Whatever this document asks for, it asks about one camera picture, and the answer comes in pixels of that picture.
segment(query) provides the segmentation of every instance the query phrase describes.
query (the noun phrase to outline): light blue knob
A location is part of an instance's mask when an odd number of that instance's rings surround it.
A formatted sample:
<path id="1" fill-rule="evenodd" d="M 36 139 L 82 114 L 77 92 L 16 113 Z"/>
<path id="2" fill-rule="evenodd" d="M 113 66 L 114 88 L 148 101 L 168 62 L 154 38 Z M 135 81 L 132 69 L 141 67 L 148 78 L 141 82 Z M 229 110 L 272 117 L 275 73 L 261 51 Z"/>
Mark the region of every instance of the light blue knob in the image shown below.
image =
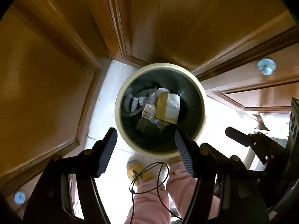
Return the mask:
<path id="1" fill-rule="evenodd" d="M 24 204 L 26 199 L 26 194 L 23 191 L 18 191 L 15 193 L 14 201 L 17 205 Z"/>
<path id="2" fill-rule="evenodd" d="M 258 60 L 257 67 L 263 75 L 271 75 L 276 69 L 276 63 L 269 58 L 263 58 Z"/>

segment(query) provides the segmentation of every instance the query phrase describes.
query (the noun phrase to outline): floor tile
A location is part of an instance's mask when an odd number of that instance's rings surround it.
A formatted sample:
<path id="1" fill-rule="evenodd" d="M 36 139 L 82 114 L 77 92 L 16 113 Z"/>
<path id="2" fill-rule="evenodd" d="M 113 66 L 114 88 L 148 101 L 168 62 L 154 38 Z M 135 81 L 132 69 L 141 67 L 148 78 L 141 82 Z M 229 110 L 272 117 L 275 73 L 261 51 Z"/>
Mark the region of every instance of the floor tile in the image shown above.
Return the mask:
<path id="1" fill-rule="evenodd" d="M 126 142 L 125 140 L 121 137 L 119 131 L 118 131 L 118 135 L 117 135 L 117 143 L 116 146 L 118 149 L 127 151 L 127 152 L 131 152 L 131 153 L 137 153 L 134 149 L 132 149 Z"/>
<path id="2" fill-rule="evenodd" d="M 94 144 L 95 144 L 96 141 L 97 140 L 95 140 L 95 139 L 87 137 L 84 149 L 92 149 L 92 147 L 94 146 Z"/>
<path id="3" fill-rule="evenodd" d="M 125 80 L 136 70 L 132 66 L 112 61 L 99 93 L 98 103 L 93 111 L 89 125 L 88 135 L 90 137 L 101 140 L 110 127 L 116 128 L 114 106 L 118 91 Z"/>
<path id="4" fill-rule="evenodd" d="M 225 129 L 231 126 L 245 134 L 253 133 L 258 122 L 211 98 L 207 98 L 206 105 L 207 121 L 196 142 L 198 145 L 207 142 L 225 156 L 237 155 L 243 161 L 249 147 L 227 137 Z"/>
<path id="5" fill-rule="evenodd" d="M 129 191 L 131 181 L 127 176 L 127 162 L 132 153 L 114 149 L 106 172 L 95 179 L 101 201 L 111 224 L 124 223 L 132 206 Z M 142 161 L 143 157 L 135 156 Z"/>

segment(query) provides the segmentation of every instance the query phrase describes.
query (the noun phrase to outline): cable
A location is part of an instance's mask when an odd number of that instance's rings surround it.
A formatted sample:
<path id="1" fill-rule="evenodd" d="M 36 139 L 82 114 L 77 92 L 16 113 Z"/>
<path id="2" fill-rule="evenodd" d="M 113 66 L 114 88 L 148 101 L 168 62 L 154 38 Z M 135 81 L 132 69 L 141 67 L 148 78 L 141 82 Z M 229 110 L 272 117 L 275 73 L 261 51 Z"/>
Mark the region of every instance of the cable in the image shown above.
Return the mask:
<path id="1" fill-rule="evenodd" d="M 159 170 L 159 174 L 158 174 L 157 186 L 156 186 L 155 188 L 153 188 L 153 189 L 150 189 L 150 190 L 147 190 L 147 191 L 144 191 L 144 192 L 136 193 L 136 192 L 133 190 L 133 187 L 134 187 L 134 184 L 136 183 L 138 177 L 140 177 L 142 174 L 146 173 L 147 171 L 151 170 L 152 168 L 154 168 L 154 167 L 156 167 L 156 166 L 158 166 L 158 165 L 161 165 L 161 168 L 160 168 L 160 170 Z M 165 165 L 165 166 L 167 167 L 167 175 L 166 175 L 164 181 L 163 181 L 162 183 L 159 184 L 160 174 L 161 174 L 163 165 Z M 176 218 L 179 218 L 180 220 L 183 220 L 181 217 L 177 216 L 177 215 L 174 214 L 172 211 L 170 211 L 170 210 L 166 207 L 166 205 L 163 203 L 163 201 L 162 201 L 162 199 L 161 199 L 161 197 L 160 197 L 160 194 L 159 194 L 159 187 L 162 186 L 162 184 L 164 184 L 164 182 L 167 180 L 167 177 L 168 177 L 168 176 L 169 176 L 169 167 L 167 166 L 167 164 L 165 164 L 165 163 L 162 162 L 162 161 L 157 161 L 157 162 L 154 162 L 154 163 L 148 165 L 147 167 L 145 167 L 145 168 L 144 168 L 144 169 L 143 169 L 143 170 L 142 170 L 142 171 L 135 177 L 135 179 L 131 182 L 130 187 L 129 187 L 129 190 L 130 190 L 130 192 L 131 192 L 131 194 L 132 194 L 132 216 L 131 216 L 130 224 L 132 224 L 132 222 L 133 222 L 133 216 L 134 216 L 134 210 L 135 210 L 134 194 L 145 194 L 145 193 L 148 193 L 148 192 L 153 191 L 153 190 L 155 190 L 155 189 L 157 189 L 158 198 L 159 198 L 161 204 L 163 205 L 163 207 L 164 207 L 169 213 L 171 213 L 173 216 L 175 216 Z"/>

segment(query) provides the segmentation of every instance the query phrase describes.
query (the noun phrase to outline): door panel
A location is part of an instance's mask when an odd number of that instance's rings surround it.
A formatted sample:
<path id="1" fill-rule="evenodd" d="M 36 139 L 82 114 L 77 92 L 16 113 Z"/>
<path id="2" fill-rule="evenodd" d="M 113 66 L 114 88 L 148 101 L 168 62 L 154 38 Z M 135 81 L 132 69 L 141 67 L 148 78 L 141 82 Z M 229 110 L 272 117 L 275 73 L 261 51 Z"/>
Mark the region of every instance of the door panel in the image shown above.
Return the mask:
<path id="1" fill-rule="evenodd" d="M 7 197 L 53 154 L 84 149 L 111 59 L 83 0 L 14 0 L 0 37 L 0 191 Z"/>
<path id="2" fill-rule="evenodd" d="M 226 95 L 242 104 L 245 108 L 290 107 L 291 98 L 299 97 L 299 83 L 291 83 L 239 93 L 228 93 Z"/>
<path id="3" fill-rule="evenodd" d="M 296 25 L 281 0 L 87 1 L 114 59 L 195 75 Z"/>
<path id="4" fill-rule="evenodd" d="M 202 82 L 207 94 L 246 111 L 288 111 L 299 97 L 299 43 L 266 56 L 274 60 L 272 75 L 262 75 L 254 60 Z"/>

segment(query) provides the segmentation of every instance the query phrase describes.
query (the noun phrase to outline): cream trash can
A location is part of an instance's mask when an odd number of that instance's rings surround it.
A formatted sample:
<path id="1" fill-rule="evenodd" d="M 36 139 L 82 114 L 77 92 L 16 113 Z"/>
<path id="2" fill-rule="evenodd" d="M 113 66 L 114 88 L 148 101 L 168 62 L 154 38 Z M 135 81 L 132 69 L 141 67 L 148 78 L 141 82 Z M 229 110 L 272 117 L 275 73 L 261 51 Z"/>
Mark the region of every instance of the cream trash can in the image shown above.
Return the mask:
<path id="1" fill-rule="evenodd" d="M 180 96 L 180 113 L 177 125 L 164 129 L 162 136 L 145 135 L 135 129 L 134 117 L 124 110 L 128 94 L 136 95 L 142 90 L 164 87 Z M 156 63 L 135 71 L 122 85 L 115 103 L 117 129 L 125 142 L 141 155 L 154 159 L 178 156 L 174 131 L 176 126 L 196 141 L 206 121 L 206 94 L 196 77 L 186 69 L 168 63 Z"/>

